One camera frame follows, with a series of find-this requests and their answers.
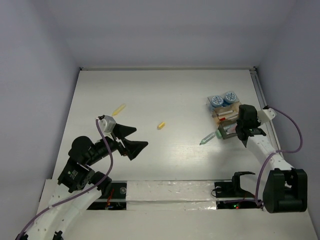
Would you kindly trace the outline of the yellow highlighter pen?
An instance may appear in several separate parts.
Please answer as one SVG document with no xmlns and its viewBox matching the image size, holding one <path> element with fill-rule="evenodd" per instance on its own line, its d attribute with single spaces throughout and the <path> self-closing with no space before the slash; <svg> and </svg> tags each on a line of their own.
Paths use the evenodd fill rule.
<svg viewBox="0 0 320 240">
<path fill-rule="evenodd" d="M 125 103 L 123 103 L 123 104 L 121 104 L 118 108 L 116 108 L 113 112 L 112 112 L 112 116 L 114 117 L 114 116 L 116 116 L 116 115 L 118 115 L 123 109 L 125 109 L 126 108 L 126 104 Z"/>
</svg>

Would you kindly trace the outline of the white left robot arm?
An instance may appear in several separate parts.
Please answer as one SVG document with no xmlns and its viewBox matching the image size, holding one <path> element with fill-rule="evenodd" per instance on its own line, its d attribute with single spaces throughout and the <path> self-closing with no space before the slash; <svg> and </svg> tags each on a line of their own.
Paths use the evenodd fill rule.
<svg viewBox="0 0 320 240">
<path fill-rule="evenodd" d="M 68 227 L 94 201 L 112 195 L 109 174 L 114 165 L 113 152 L 133 160 L 149 144 L 126 138 L 136 132 L 135 127 L 108 123 L 102 118 L 96 118 L 95 124 L 101 139 L 96 143 L 87 136 L 73 140 L 47 207 L 26 224 L 16 239 L 62 240 Z"/>
</svg>

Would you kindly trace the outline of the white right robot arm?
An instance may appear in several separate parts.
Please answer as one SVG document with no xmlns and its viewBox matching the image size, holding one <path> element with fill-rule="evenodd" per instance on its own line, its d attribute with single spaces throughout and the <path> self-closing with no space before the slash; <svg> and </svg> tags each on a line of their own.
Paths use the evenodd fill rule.
<svg viewBox="0 0 320 240">
<path fill-rule="evenodd" d="M 294 168 L 276 150 L 260 125 L 273 120 L 280 111 L 269 106 L 256 110 L 252 105 L 238 108 L 238 139 L 261 163 L 254 201 L 269 213 L 305 212 L 308 206 L 308 175 Z"/>
</svg>

